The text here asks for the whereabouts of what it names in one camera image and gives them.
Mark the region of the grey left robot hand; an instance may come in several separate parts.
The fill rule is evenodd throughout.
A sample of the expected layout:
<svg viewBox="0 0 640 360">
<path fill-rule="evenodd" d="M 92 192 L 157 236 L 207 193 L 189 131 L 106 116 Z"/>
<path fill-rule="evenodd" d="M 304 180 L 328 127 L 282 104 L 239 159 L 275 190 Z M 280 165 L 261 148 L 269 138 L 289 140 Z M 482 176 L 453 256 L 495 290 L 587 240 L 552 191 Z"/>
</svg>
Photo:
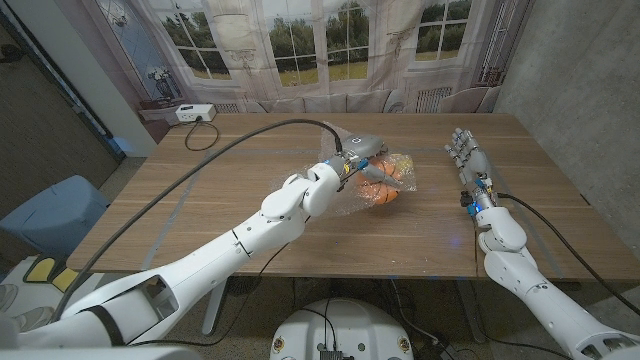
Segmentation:
<svg viewBox="0 0 640 360">
<path fill-rule="evenodd" d="M 374 161 L 381 161 L 383 155 L 388 154 L 388 147 L 384 141 L 375 135 L 349 135 L 341 141 L 341 149 L 325 161 L 340 178 L 341 191 L 348 179 L 362 174 L 366 180 L 382 182 L 399 189 L 401 183 L 391 175 L 378 168 Z"/>
</svg>

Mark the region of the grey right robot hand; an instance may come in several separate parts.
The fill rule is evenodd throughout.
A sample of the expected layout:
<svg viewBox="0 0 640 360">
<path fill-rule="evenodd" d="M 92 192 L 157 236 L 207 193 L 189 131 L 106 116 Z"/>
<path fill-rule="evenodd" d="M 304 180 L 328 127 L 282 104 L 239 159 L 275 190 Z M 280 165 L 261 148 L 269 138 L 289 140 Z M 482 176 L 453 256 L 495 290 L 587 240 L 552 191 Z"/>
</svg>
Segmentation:
<svg viewBox="0 0 640 360">
<path fill-rule="evenodd" d="M 444 148 L 457 167 L 464 186 L 461 206 L 472 217 L 483 210 L 496 207 L 490 162 L 472 133 L 456 128 L 452 134 L 452 144 L 445 145 Z"/>
</svg>

